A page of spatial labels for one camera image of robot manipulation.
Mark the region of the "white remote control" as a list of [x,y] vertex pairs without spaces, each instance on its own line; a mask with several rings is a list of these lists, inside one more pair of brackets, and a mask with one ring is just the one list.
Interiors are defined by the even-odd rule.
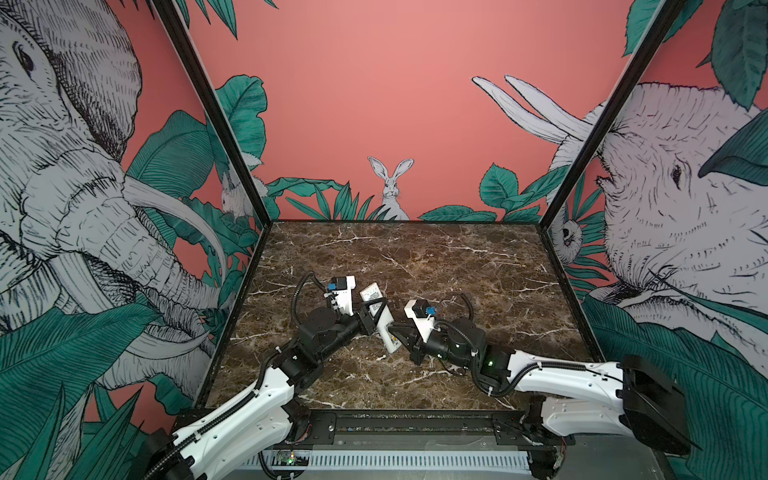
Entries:
[[360,292],[361,299],[374,317],[377,332],[389,354],[393,354],[401,342],[390,334],[388,327],[394,322],[387,300],[377,283],[372,283]]

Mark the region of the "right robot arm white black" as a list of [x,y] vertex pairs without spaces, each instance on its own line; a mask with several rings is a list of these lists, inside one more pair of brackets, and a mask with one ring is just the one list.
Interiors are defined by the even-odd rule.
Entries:
[[388,333],[419,364],[433,356],[464,369],[474,386],[492,398],[528,393],[524,423],[545,435],[631,436],[678,456],[696,448],[688,431],[681,387],[644,357],[617,362],[577,362],[490,344],[484,330],[461,320],[409,320]]

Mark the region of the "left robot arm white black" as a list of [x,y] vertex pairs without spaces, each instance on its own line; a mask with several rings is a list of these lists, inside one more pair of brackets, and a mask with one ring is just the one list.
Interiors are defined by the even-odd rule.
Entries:
[[208,415],[145,441],[129,479],[223,479],[258,452],[301,436],[309,413],[295,401],[323,372],[325,361],[358,335],[372,334],[387,299],[350,314],[322,306],[296,337],[262,364],[255,382]]

